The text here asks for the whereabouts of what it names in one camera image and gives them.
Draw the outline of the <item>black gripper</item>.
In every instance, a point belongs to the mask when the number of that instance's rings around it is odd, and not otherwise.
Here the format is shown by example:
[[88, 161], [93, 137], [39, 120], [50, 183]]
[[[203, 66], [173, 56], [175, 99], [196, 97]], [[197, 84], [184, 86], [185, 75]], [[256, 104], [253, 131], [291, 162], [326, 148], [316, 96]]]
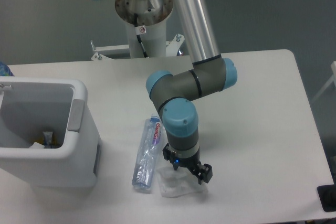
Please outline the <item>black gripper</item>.
[[209, 183], [212, 178], [212, 166], [200, 162], [200, 149], [190, 157], [178, 157], [176, 152], [171, 150], [170, 145], [166, 144], [162, 150], [163, 157], [173, 165], [173, 169], [179, 167], [187, 168], [198, 179], [198, 184]]

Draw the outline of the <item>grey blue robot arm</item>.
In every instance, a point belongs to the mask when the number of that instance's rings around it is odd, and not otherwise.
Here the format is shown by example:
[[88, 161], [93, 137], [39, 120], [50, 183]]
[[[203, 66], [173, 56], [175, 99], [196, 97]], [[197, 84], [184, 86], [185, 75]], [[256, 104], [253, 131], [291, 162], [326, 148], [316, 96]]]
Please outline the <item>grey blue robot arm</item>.
[[141, 58], [154, 56], [145, 36], [152, 25], [166, 20], [176, 8], [193, 68], [180, 74], [157, 71], [146, 81], [146, 89], [166, 129], [168, 143], [163, 157], [174, 169], [184, 167], [200, 183], [208, 183], [213, 171], [200, 161], [198, 115], [193, 101], [232, 87], [237, 81], [234, 63], [218, 50], [204, 0], [115, 0], [119, 17], [131, 26], [135, 43], [129, 47]]

